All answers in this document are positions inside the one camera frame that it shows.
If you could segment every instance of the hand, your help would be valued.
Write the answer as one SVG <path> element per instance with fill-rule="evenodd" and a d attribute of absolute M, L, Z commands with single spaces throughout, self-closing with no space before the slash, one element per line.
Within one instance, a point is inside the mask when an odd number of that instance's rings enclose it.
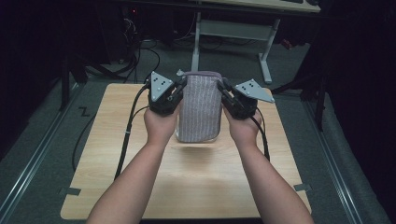
<path fill-rule="evenodd" d="M 168 116 L 161 116 L 152 112 L 149 108 L 145 112 L 145 124 L 148 132 L 148 144 L 161 144 L 166 146 L 176 128 L 177 115 L 180 105 L 175 112 Z"/>
<path fill-rule="evenodd" d="M 238 148 L 245 148 L 248 146 L 257 146 L 256 138 L 259 128 L 251 119 L 234 119 L 227 108 L 223 107 L 227 120 L 230 123 L 230 135 L 235 141 Z M 259 123 L 262 123 L 262 117 L 256 110 L 253 116 Z"/>

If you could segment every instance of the wire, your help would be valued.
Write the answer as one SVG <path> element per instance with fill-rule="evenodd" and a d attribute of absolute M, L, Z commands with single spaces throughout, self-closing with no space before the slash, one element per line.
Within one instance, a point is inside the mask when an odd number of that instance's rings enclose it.
<path fill-rule="evenodd" d="M 153 52 L 155 55 L 157 55 L 157 58 L 158 58 L 157 65 L 155 65 L 154 69 L 151 70 L 151 71 L 155 71 L 155 70 L 160 66 L 161 57 L 160 57 L 160 55 L 159 55 L 157 52 L 155 52 L 154 50 L 152 50 L 152 49 L 147 49 L 147 50 L 149 50 L 149 51 Z M 147 79 L 149 78 L 150 75 L 151 75 L 151 73 L 148 73 L 148 74 L 145 76 L 145 79 L 143 80 L 143 83 L 144 83 L 144 84 L 146 84 L 146 81 L 147 81 Z"/>
<path fill-rule="evenodd" d="M 259 128 L 260 133 L 262 134 L 262 143 L 264 145 L 264 156 L 267 158 L 267 160 L 270 160 L 270 152 L 268 150 L 268 142 L 267 142 L 267 136 L 265 135 L 265 125 L 264 125 L 264 129 L 262 128 L 262 126 L 260 125 L 260 123 L 253 117 L 250 116 L 250 119 L 253 120 L 253 122 L 257 125 L 257 127 Z"/>
<path fill-rule="evenodd" d="M 117 171 L 116 171 L 116 174 L 114 176 L 114 179 L 116 179 L 120 175 L 121 170 L 122 170 L 122 165 L 123 165 L 123 163 L 125 161 L 126 149 L 128 147 L 128 143 L 129 143 L 129 136 L 131 135 L 132 121 L 134 120 L 134 109 L 136 108 L 137 100 L 139 99 L 139 97 L 142 94 L 142 92 L 148 88 L 148 86 L 149 85 L 143 86 L 142 89 L 140 89 L 140 91 L 137 93 L 136 97 L 134 98 L 134 103 L 132 105 L 131 114 L 130 114 L 129 119 L 128 119 L 128 124 L 126 126 L 124 141 L 123 141 L 123 144 L 122 144 L 122 150 L 121 150 L 121 155 L 120 155 L 119 166 L 117 167 Z"/>
<path fill-rule="evenodd" d="M 78 144 L 81 141 L 82 135 L 85 133 L 85 131 L 87 130 L 88 126 L 92 123 L 93 119 L 96 117 L 96 113 L 91 117 L 91 119 L 88 121 L 88 123 L 85 125 L 84 129 L 81 131 L 81 133 L 79 134 L 78 140 L 75 144 L 75 147 L 73 149 L 73 155 L 72 155 L 72 167 L 73 167 L 73 171 L 75 172 L 77 170 L 77 166 L 76 166 L 76 151 L 78 148 Z"/>

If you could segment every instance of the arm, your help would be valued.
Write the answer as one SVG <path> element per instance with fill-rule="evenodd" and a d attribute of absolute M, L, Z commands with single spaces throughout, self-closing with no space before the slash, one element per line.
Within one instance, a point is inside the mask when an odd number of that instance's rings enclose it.
<path fill-rule="evenodd" d="M 87 223 L 140 222 L 149 203 L 163 152 L 175 130 L 177 112 L 161 117 L 146 110 L 147 143 L 102 195 L 91 210 Z"/>
<path fill-rule="evenodd" d="M 314 223 L 294 189 L 264 157 L 256 144 L 258 128 L 251 119 L 233 119 L 227 109 L 230 134 L 235 141 L 247 181 L 264 223 Z M 254 118 L 261 122 L 256 112 Z"/>

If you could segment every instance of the light wood tabletop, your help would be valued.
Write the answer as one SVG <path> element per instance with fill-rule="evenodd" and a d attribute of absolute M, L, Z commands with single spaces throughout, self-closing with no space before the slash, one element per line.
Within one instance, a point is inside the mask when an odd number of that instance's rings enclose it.
<path fill-rule="evenodd" d="M 270 9 L 289 10 L 298 12 L 320 12 L 319 6 L 312 6 L 304 0 L 302 3 L 293 3 L 284 0 L 200 0 L 201 2 L 238 5 L 244 7 L 264 7 Z"/>
<path fill-rule="evenodd" d="M 113 182 L 132 103 L 141 87 L 107 86 L 70 185 L 80 193 L 66 195 L 62 218 L 86 219 Z M 136 110 L 148 104 L 148 93 L 141 95 Z M 271 163 L 291 186 L 302 184 L 276 104 L 259 102 L 259 109 L 265 118 Z M 146 142 L 143 114 L 134 118 L 124 167 Z M 260 135 L 257 140 L 262 149 Z M 298 194 L 311 210 L 305 192 Z M 179 143 L 175 136 L 171 138 L 143 218 L 259 216 L 224 115 L 214 142 L 186 144 Z"/>

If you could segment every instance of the striped fabric pouch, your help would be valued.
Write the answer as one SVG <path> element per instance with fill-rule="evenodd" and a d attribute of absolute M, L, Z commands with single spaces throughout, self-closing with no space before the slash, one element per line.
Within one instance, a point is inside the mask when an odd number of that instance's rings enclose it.
<path fill-rule="evenodd" d="M 198 143 L 215 140 L 221 122 L 221 93 L 217 72 L 186 72 L 183 104 L 177 122 L 176 136 L 180 142 Z"/>

